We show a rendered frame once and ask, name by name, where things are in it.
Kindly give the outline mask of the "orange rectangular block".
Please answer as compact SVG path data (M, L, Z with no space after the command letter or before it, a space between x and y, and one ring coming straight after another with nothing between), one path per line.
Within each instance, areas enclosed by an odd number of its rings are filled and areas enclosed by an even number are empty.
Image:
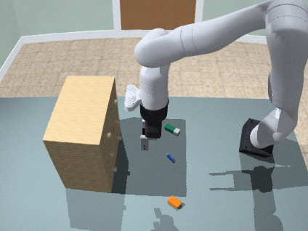
M182 202L177 200L174 196L171 196L168 199L168 203L171 204L176 209L178 209L182 205Z

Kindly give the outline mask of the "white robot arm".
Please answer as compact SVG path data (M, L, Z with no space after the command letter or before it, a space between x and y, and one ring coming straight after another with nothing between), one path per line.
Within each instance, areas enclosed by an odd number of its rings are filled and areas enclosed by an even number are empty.
M172 62L219 51L265 27L272 65L268 96L277 108L251 131L250 140L257 148L279 144L298 123L308 59L308 7L302 0L267 0L170 33L162 28L151 30L134 49L136 61L143 66L140 88L149 95L163 94Z

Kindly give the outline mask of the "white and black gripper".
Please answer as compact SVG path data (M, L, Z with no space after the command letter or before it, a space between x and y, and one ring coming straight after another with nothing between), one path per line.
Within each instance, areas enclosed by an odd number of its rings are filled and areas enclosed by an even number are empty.
M148 150L148 140L157 140L161 137L162 121L168 113L168 89L163 94L149 95L135 85L128 85L124 104L125 110L129 112L140 105L142 117L141 150Z

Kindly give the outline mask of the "wooden drawer front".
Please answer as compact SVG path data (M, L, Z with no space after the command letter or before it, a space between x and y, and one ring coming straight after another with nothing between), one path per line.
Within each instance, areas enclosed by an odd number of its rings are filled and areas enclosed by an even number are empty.
M118 141L122 139L122 136L119 136L118 130L119 130L119 133L120 133L119 123L117 124L116 132L115 132L115 139L114 139L114 144L113 144L114 150L115 150L115 158L116 158L116 155L117 155Z
M105 123L104 123L103 130L102 130L102 137L100 140L100 148L102 151L103 160L105 159L105 152L107 148L108 139L111 139L111 133L110 133L110 122L109 122L109 117L108 117L108 112L107 112L106 117L105 117Z
M110 95L110 101L109 101L109 104L108 104L108 112L109 112L109 118L110 118L110 125L111 125L111 121L112 121L112 117L113 117L114 107L117 104L118 104L118 100L116 99L116 86L115 86L115 82L114 82L113 83L112 92L111 92L111 95Z
M114 157L111 157L110 170L109 170L109 175L108 175L108 181L109 181L109 184L110 184L110 189L112 189L114 171L117 171L117 167L115 167L115 163L116 163L116 157L114 155Z
M113 141L114 141L114 138L115 138L117 123L120 123L120 119L118 119L118 106L115 105L115 110L114 110L114 113L113 113L113 120L112 120L112 123L111 123L111 132L112 132Z
M110 159L111 159L110 156L115 155L115 152L112 150L113 150L113 141L112 141L112 135L111 135L111 139L108 139L108 146L107 146L105 162L104 162L107 176L108 176L109 168L110 168Z

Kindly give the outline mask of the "light wooden chest of drawers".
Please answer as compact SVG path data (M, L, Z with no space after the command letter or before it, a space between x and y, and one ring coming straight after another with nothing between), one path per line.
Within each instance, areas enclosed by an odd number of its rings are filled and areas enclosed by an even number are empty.
M65 188L111 193L100 140L115 76L67 76L43 138Z

